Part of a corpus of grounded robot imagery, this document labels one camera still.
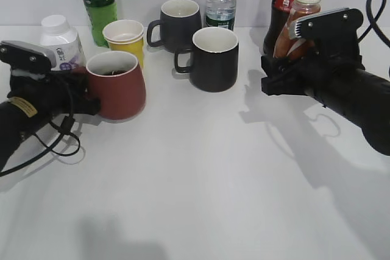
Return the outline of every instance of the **white bottle cap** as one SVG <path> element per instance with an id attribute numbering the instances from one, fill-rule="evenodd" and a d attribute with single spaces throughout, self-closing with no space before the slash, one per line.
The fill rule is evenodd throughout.
<path id="1" fill-rule="evenodd" d="M 62 35 L 71 29 L 68 21 L 63 15 L 51 15 L 41 22 L 43 32 L 48 35 Z"/>

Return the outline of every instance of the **white plastic bottle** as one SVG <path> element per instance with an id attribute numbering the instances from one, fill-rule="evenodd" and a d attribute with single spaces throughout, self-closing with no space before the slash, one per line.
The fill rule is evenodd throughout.
<path id="1" fill-rule="evenodd" d="M 63 15 L 48 16 L 42 20 L 41 25 L 40 44 L 52 50 L 57 59 L 57 66 L 53 70 L 70 70 L 85 66 L 79 34 Z"/>
<path id="2" fill-rule="evenodd" d="M 233 30 L 236 0 L 206 0 L 205 26 Z"/>

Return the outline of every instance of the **black mug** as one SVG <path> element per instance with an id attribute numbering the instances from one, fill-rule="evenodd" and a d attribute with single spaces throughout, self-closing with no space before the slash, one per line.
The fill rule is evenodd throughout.
<path id="1" fill-rule="evenodd" d="M 179 54 L 191 53 L 190 66 L 179 66 Z M 237 80 L 238 37 L 231 30 L 221 27 L 205 27 L 193 35 L 190 49 L 175 52 L 175 69 L 189 73 L 197 88 L 220 92 L 231 88 Z"/>
<path id="2" fill-rule="evenodd" d="M 160 26 L 159 41 L 152 42 L 154 27 Z M 164 47 L 169 52 L 191 47 L 194 33 L 202 28 L 199 5 L 192 0 L 169 0 L 161 6 L 160 19 L 147 27 L 146 40 L 150 47 Z"/>

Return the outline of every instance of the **yellow paper cup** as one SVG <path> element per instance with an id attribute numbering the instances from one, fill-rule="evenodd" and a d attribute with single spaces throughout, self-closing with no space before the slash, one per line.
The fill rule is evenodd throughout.
<path id="1" fill-rule="evenodd" d="M 114 41 L 107 40 L 110 49 L 113 51 L 126 51 L 136 55 L 140 61 L 141 68 L 144 68 L 144 38 L 143 35 L 138 37 L 138 39 L 128 41 L 126 43 L 118 43 Z"/>
<path id="2" fill-rule="evenodd" d="M 106 25 L 103 36 L 107 41 L 128 43 L 144 35 L 144 26 L 139 21 L 120 19 Z"/>

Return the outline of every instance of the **black cable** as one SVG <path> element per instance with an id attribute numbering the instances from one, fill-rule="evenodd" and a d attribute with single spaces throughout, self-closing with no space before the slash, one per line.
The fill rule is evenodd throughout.
<path id="1" fill-rule="evenodd" d="M 47 146 L 43 141 L 42 139 L 40 139 L 40 137 L 34 133 L 32 136 L 36 137 L 38 139 L 38 141 L 45 147 L 45 148 L 49 148 L 49 146 Z M 80 148 L 81 148 L 81 142 L 80 142 L 80 139 L 77 137 L 77 135 L 75 135 L 74 133 L 69 133 L 69 136 L 74 138 L 76 141 L 77 141 L 77 149 L 71 153 L 59 153 L 59 152 L 56 152 L 55 150 L 51 150 L 52 153 L 58 155 L 58 156 L 73 156 L 75 155 L 77 152 L 79 152 Z"/>
<path id="2" fill-rule="evenodd" d="M 73 101 L 73 96 L 72 96 L 72 93 L 69 89 L 69 85 L 60 77 L 60 76 L 57 76 L 55 74 L 51 74 L 52 77 L 55 77 L 63 86 L 64 86 L 64 89 L 66 90 L 67 94 L 68 94 L 68 97 L 69 97 L 69 117 L 72 119 L 73 118 L 73 115 L 74 115 L 74 101 Z M 0 172 L 0 178 L 1 177 L 4 177 L 6 175 L 9 175 L 9 174 L 12 174 L 14 172 L 17 172 L 18 170 L 21 170 L 27 166 L 30 166 L 32 163 L 36 162 L 37 160 L 39 160 L 40 158 L 44 157 L 45 155 L 47 155 L 49 152 L 52 152 L 53 149 L 61 142 L 62 138 L 66 135 L 67 133 L 64 133 L 64 132 L 60 132 L 59 136 L 55 139 L 55 141 L 50 144 L 49 146 L 46 146 L 46 149 L 44 149 L 41 153 L 39 153 L 38 155 L 36 155 L 35 157 L 29 159 L 28 161 L 26 161 L 25 163 L 23 164 L 20 164 L 16 167 L 13 167 L 11 169 L 8 169 L 8 170 L 5 170 L 3 172 Z"/>
<path id="3" fill-rule="evenodd" d="M 367 0 L 366 2 L 366 13 L 367 18 L 370 22 L 370 26 L 366 29 L 366 31 L 362 34 L 362 36 L 359 37 L 358 41 L 362 41 L 364 37 L 370 32 L 371 29 L 374 30 L 374 32 L 378 35 L 378 37 L 384 42 L 384 44 L 387 45 L 387 47 L 390 47 L 390 40 L 386 37 L 386 35 L 380 30 L 378 27 L 377 21 L 379 17 L 381 16 L 383 10 L 385 9 L 387 0 L 382 0 L 381 6 L 379 8 L 379 11 L 375 17 L 372 15 L 372 0 Z"/>

